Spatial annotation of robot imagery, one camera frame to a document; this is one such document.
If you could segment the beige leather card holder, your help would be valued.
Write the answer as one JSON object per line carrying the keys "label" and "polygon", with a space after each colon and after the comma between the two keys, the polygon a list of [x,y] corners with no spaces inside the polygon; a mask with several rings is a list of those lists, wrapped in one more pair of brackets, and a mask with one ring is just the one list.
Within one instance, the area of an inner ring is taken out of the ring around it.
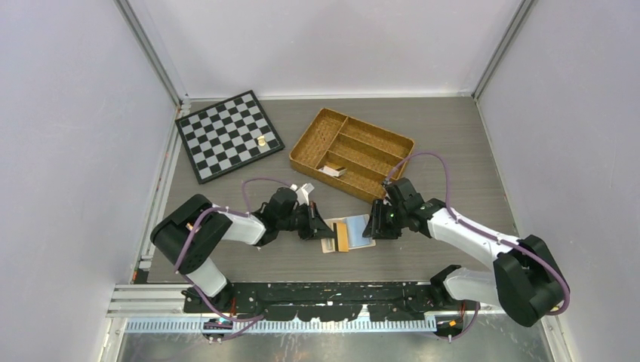
{"label": "beige leather card holder", "polygon": [[332,230],[337,227],[338,237],[343,240],[331,238],[321,239],[323,253],[347,253],[351,250],[375,247],[376,241],[371,237],[364,237],[365,226],[368,224],[369,216],[357,215],[343,218],[327,219],[326,223]]}

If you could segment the white card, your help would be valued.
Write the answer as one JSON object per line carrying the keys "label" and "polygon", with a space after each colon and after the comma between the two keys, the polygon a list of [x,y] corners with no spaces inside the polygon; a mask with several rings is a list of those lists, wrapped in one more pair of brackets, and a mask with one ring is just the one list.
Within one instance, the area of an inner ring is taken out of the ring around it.
{"label": "white card", "polygon": [[320,171],[323,174],[326,174],[328,176],[331,176],[331,177],[334,177],[334,178],[338,178],[338,177],[341,177],[342,175],[344,175],[346,173],[347,169],[345,167],[343,167],[343,166],[340,166],[340,165],[327,163],[327,164],[323,165],[322,167],[320,167],[318,169],[318,171]]}

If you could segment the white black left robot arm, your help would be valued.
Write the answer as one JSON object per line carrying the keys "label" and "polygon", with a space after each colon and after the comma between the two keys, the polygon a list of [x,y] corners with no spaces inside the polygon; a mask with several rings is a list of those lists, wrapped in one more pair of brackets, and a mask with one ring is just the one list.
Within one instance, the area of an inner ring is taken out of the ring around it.
{"label": "white black left robot arm", "polygon": [[290,186],[277,189],[251,213],[231,211],[194,195],[152,230],[150,241],[210,310],[222,312],[230,306],[232,294],[228,278],[211,258],[214,248],[221,241],[263,247],[280,232],[296,232],[304,241],[336,236],[315,202],[301,188]]}

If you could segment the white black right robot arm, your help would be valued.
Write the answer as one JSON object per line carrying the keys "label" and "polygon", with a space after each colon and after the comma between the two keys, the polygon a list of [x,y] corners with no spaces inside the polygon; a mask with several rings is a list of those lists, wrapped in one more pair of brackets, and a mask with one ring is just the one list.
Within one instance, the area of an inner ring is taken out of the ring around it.
{"label": "white black right robot arm", "polygon": [[374,200],[362,235],[395,240],[403,230],[449,244],[479,261],[487,271],[449,265],[431,277],[431,300],[440,309],[459,301],[495,305],[513,321],[531,327],[561,314],[571,290],[546,242],[535,235],[505,235],[458,213],[437,198],[425,200],[406,178],[385,183]]}

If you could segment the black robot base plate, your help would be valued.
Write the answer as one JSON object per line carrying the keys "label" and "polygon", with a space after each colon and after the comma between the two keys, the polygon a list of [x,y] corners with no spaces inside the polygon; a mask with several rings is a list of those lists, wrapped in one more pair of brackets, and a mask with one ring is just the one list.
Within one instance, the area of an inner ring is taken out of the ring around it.
{"label": "black robot base plate", "polygon": [[182,291],[187,314],[218,310],[241,321],[353,321],[366,311],[371,321],[418,321],[427,312],[478,310],[478,303],[446,297],[442,288],[418,281],[232,282],[204,302],[194,287]]}

